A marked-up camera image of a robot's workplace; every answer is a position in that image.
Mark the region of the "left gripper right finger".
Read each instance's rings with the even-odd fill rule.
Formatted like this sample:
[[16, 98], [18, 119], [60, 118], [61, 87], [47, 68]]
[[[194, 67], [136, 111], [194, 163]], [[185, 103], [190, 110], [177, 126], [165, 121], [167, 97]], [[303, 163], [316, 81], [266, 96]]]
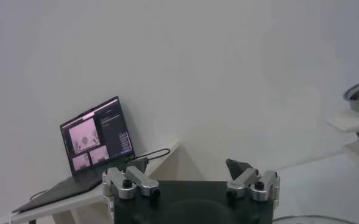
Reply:
[[231, 200], [250, 197], [254, 201], [279, 201], [280, 176], [276, 171], [264, 173], [249, 163], [226, 159], [232, 180], [227, 182], [227, 196]]

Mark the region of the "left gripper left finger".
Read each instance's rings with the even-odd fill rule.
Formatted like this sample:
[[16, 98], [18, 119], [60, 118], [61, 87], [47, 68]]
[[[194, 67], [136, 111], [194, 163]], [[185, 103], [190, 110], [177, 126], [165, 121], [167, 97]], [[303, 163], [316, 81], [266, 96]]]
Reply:
[[160, 195], [160, 184], [146, 174], [148, 159], [136, 159], [126, 163], [124, 170], [110, 167], [102, 173], [103, 196], [107, 198], [119, 197], [121, 200], [131, 200], [137, 191], [150, 199]]

